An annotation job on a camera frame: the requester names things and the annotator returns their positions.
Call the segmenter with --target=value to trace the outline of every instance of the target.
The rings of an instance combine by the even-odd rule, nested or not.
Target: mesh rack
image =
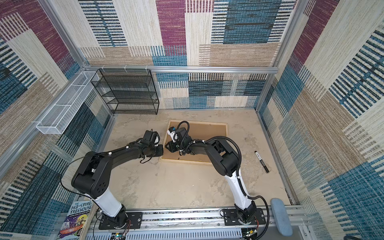
[[[84,71],[65,90],[63,95],[43,116],[36,128],[43,134],[63,134],[73,117],[88,97],[93,86],[90,80],[98,78],[93,71]]]
[[[159,98],[151,71],[99,69],[91,80],[113,114],[157,114]]]

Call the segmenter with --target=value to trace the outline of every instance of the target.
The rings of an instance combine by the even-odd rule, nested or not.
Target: wooden framed board
[[[170,127],[177,127],[177,125],[183,120],[169,120],[167,130]],[[228,124],[221,122],[189,122],[189,133],[192,139],[208,140],[214,136],[228,136]],[[187,124],[183,123],[180,127],[187,128]],[[170,152],[165,148],[167,142],[171,141],[171,137],[166,133],[164,137],[163,147],[164,154],[160,157],[160,161],[166,162],[180,162],[187,164],[208,164],[212,165],[207,155],[190,155],[180,156],[179,152]]]

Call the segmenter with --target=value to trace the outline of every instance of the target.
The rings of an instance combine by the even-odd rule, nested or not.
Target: white wire basket
[[[63,134],[91,92],[93,85],[90,80],[92,78],[95,78],[94,81],[96,81],[99,76],[93,71],[84,71],[79,74],[44,115],[36,128],[43,134]]]

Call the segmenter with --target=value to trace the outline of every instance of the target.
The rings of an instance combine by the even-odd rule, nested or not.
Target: book cover
[[[56,239],[78,240],[92,205],[91,200],[73,202]]]

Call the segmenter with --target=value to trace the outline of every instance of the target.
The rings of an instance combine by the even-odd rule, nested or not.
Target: black mounting plate
[[[131,228],[130,229],[139,229],[141,226],[142,220],[142,212],[126,212],[127,217],[131,220]],[[117,230],[114,228],[108,221],[108,219],[104,219],[104,215],[100,220],[99,230]]]
[[[242,225],[239,222],[239,218],[237,217],[237,210],[236,209],[223,209],[222,212],[223,212],[223,216],[224,216],[224,223],[226,226]],[[266,224],[264,212],[262,209],[256,209],[256,211],[253,215],[258,220],[259,225]],[[255,218],[252,218],[250,225],[257,225]]]

